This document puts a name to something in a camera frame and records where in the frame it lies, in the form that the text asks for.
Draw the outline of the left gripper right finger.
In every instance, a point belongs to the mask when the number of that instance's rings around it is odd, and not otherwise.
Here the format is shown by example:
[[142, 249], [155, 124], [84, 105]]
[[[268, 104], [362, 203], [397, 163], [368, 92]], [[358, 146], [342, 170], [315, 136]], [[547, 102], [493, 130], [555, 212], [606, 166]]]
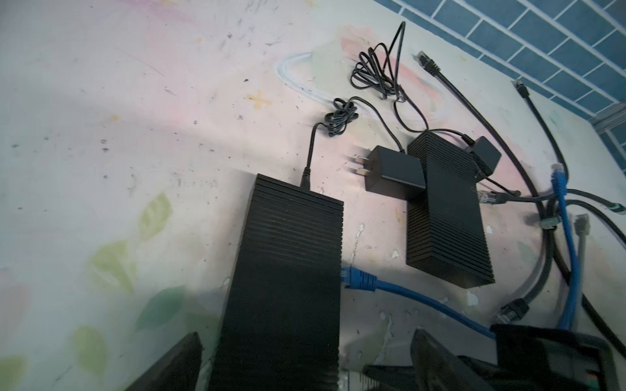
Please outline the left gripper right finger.
[[493, 390], [423, 328], [413, 334], [411, 358], [418, 390]]

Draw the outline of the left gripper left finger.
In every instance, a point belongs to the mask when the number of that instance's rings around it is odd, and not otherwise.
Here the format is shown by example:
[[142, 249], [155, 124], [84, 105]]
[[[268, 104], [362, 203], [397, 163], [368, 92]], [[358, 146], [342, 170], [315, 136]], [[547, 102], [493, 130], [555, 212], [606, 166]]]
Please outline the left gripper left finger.
[[203, 346], [191, 332], [168, 350], [129, 387], [132, 390], [194, 390], [201, 369]]

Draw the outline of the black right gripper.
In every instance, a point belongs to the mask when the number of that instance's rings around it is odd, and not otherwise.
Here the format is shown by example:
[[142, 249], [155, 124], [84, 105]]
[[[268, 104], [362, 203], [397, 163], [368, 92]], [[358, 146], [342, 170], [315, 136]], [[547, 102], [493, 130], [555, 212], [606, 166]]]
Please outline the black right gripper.
[[[497, 324], [497, 363], [457, 356], [493, 390], [617, 390], [619, 381], [611, 348], [586, 334]], [[413, 364], [373, 366], [364, 375], [381, 390], [418, 390]]]

